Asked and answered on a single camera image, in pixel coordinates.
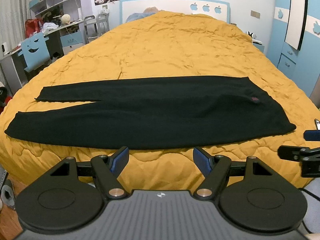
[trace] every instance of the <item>blue wardrobe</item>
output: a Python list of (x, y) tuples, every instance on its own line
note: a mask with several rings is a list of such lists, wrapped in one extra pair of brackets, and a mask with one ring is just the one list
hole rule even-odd
[(317, 84), (320, 75), (319, 19), (320, 0), (276, 0), (267, 53), (267, 58), (316, 105), (317, 98), (320, 103), (320, 82)]

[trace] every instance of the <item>white curtain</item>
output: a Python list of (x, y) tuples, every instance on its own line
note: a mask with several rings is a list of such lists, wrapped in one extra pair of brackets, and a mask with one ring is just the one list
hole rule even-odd
[[(23, 41), (25, 39), (24, 23), (27, 19), (31, 19), (29, 0), (0, 0), (0, 46), (6, 42), (11, 50)], [(0, 60), (2, 57), (2, 50), (0, 50)], [(6, 84), (2, 69), (0, 82)]]

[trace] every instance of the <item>yellow quilt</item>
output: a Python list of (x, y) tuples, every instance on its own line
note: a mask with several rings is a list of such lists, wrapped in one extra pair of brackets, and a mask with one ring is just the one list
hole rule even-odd
[[(44, 86), (77, 82), (192, 75), (248, 76), (284, 108), (295, 132), (229, 145), (204, 147), (210, 154), (232, 160), (255, 155), (296, 187), (301, 178), (298, 163), (280, 160), (282, 144), (320, 147), (306, 142), (303, 132), (314, 129), (319, 110), (291, 80), (286, 78), (236, 26), (205, 15), (161, 11), (106, 33), (57, 60), (20, 89), (0, 116), (0, 163), (9, 173), (29, 184), (67, 156), (89, 161), (113, 150), (64, 147), (21, 141), (4, 130), (18, 111), (46, 111), (83, 103), (47, 103), (34, 100)], [(203, 180), (192, 159), (192, 149), (130, 151), (130, 159), (119, 177), (131, 189), (190, 189)], [(232, 178), (235, 182), (241, 178)]]

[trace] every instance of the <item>wooden floor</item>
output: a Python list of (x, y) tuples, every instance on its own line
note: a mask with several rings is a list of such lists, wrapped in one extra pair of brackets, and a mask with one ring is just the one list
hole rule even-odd
[[(16, 195), (26, 187), (26, 185), (22, 184), (11, 175), (9, 175), (8, 178), (12, 181), (13, 190)], [(21, 231), (22, 228), (18, 222), (17, 213), (4, 204), (0, 213), (0, 240), (12, 240)]]

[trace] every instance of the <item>white plastic bag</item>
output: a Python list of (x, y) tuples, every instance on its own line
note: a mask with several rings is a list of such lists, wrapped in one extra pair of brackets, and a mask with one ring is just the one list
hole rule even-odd
[(42, 28), (42, 32), (45, 33), (45, 32), (54, 30), (54, 29), (56, 29), (56, 28), (58, 28), (58, 27), (59, 27), (59, 26), (56, 25), (55, 23), (44, 23), (44, 24), (43, 24), (43, 28)]

